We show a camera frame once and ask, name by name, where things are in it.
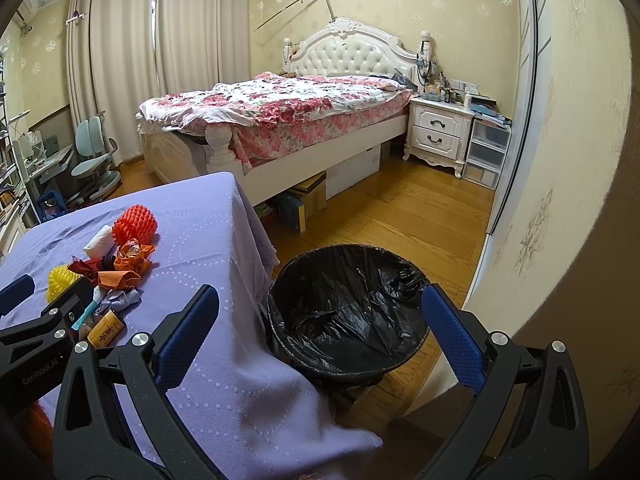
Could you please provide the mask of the beige curtains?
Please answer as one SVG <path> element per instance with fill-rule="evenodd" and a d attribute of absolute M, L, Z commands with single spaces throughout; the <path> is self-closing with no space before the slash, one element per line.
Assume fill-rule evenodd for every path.
<path fill-rule="evenodd" d="M 116 162 L 142 154 L 139 106 L 250 76 L 250 0 L 70 0 L 73 121 L 101 115 Z"/>

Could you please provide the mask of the bookshelf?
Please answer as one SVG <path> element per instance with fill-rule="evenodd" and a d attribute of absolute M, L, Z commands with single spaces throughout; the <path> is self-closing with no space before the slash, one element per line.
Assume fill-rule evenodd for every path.
<path fill-rule="evenodd" d="M 1 260 L 4 260 L 20 238 L 39 223 L 28 187 L 18 136 L 18 126 L 28 110 L 10 114 L 9 78 L 6 56 L 1 55 Z"/>

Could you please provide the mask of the purple tablecloth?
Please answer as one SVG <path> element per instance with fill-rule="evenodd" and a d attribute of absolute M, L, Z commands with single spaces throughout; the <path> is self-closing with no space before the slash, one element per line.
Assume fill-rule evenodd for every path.
<path fill-rule="evenodd" d="M 120 339 L 152 332 L 204 285 L 218 292 L 217 321 L 168 393 L 203 451 L 230 479 L 360 478 L 381 439 L 338 426 L 316 388 L 269 352 L 258 310 L 276 252 L 228 172 L 108 200 L 28 231 L 3 259 L 1 279 L 29 275 L 36 290 L 2 325 L 40 315 L 49 272 L 79 257 L 99 229 L 134 205 L 152 211 L 157 233 L 141 300 L 125 313 Z"/>

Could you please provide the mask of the teal white tube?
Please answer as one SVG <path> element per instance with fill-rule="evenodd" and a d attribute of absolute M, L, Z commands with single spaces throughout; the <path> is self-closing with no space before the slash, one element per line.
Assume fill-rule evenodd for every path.
<path fill-rule="evenodd" d="M 76 330 L 76 332 L 78 332 L 78 330 L 80 330 L 80 326 L 82 324 L 86 324 L 87 321 L 92 318 L 94 311 L 102 302 L 104 294 L 105 290 L 100 286 L 96 286 L 93 289 L 92 300 L 90 304 L 88 304 L 88 306 L 85 308 L 84 312 L 81 313 L 80 317 L 72 325 L 73 330 Z"/>

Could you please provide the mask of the sliding wardrobe door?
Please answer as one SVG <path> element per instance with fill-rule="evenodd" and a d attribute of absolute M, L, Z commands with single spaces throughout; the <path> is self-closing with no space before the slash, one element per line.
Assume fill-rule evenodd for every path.
<path fill-rule="evenodd" d="M 518 4 L 518 86 L 510 144 L 489 218 L 488 233 L 492 236 L 506 232 L 524 193 L 538 148 L 551 79 L 551 18 L 548 0 L 518 0 Z"/>

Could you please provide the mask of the orange wrapper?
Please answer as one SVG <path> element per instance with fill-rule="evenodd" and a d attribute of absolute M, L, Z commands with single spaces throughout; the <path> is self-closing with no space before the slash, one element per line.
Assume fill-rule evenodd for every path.
<path fill-rule="evenodd" d="M 155 252 L 154 245 L 142 244 L 135 238 L 118 248 L 114 260 L 116 271 L 131 271 L 143 276 L 150 270 L 150 257 Z"/>

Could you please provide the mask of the plastic drawer unit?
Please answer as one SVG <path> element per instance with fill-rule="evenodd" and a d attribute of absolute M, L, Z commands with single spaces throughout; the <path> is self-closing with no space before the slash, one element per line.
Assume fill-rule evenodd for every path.
<path fill-rule="evenodd" d="M 511 128 L 485 115 L 472 120 L 462 178 L 495 191 L 511 141 Z"/>

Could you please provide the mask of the floral pink quilt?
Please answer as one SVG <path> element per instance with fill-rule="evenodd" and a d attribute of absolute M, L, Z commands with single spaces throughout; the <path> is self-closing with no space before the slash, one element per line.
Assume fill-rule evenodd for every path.
<path fill-rule="evenodd" d="M 401 113 L 412 90 L 381 76 L 301 76 L 265 72 L 207 91 L 166 94 L 139 106 L 142 124 L 205 136 L 230 127 L 231 151 L 247 174 L 257 166 L 372 126 Z"/>

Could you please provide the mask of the cardboard box under bed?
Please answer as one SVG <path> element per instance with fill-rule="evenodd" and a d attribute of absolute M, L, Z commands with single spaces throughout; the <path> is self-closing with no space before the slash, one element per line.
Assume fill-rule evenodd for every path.
<path fill-rule="evenodd" d="M 320 172 L 279 196 L 278 214 L 297 232 L 306 231 L 307 220 L 326 208 L 326 173 Z"/>

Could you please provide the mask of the white nightstand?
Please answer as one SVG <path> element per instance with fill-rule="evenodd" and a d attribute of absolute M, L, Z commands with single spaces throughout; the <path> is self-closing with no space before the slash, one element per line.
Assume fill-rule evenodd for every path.
<path fill-rule="evenodd" d="M 429 101 L 414 96 L 409 101 L 409 120 L 402 159 L 411 156 L 432 167 L 450 168 L 462 178 L 474 114 L 457 104 Z"/>

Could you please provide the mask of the white paper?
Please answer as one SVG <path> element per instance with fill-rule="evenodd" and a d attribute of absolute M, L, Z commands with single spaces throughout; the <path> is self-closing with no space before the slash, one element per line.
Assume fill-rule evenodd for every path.
<path fill-rule="evenodd" d="M 115 313 L 122 313 L 136 304 L 140 304 L 141 295 L 137 289 L 113 289 L 105 294 L 96 307 L 96 315 L 104 315 L 112 310 Z"/>

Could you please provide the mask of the orange paper piece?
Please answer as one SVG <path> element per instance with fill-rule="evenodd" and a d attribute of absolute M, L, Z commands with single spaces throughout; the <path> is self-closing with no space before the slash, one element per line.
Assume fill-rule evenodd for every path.
<path fill-rule="evenodd" d="M 126 290 L 136 288 L 141 276 L 134 271 L 100 271 L 98 285 L 107 290 Z"/>

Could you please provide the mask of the yellow foam fruit net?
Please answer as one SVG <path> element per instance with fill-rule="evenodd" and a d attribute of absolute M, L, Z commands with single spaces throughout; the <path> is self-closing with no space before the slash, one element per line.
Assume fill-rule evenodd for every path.
<path fill-rule="evenodd" d="M 67 266 L 55 266 L 48 274 L 46 300 L 52 304 L 63 292 L 80 279 L 80 275 L 71 271 Z"/>

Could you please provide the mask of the white tissue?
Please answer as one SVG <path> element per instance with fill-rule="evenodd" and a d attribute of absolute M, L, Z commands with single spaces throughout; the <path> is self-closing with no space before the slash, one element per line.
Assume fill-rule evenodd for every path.
<path fill-rule="evenodd" d="M 102 226 L 99 232 L 88 241 L 84 253 L 89 259 L 103 258 L 115 247 L 115 239 L 111 226 Z"/>

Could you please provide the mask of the red foam fruit net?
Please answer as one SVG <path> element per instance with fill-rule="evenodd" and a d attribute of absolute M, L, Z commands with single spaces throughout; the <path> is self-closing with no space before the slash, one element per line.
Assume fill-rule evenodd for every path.
<path fill-rule="evenodd" d="M 157 221 L 154 214 L 142 205 L 129 207 L 112 225 L 112 235 L 117 246 L 125 245 L 130 240 L 149 245 L 156 231 Z"/>

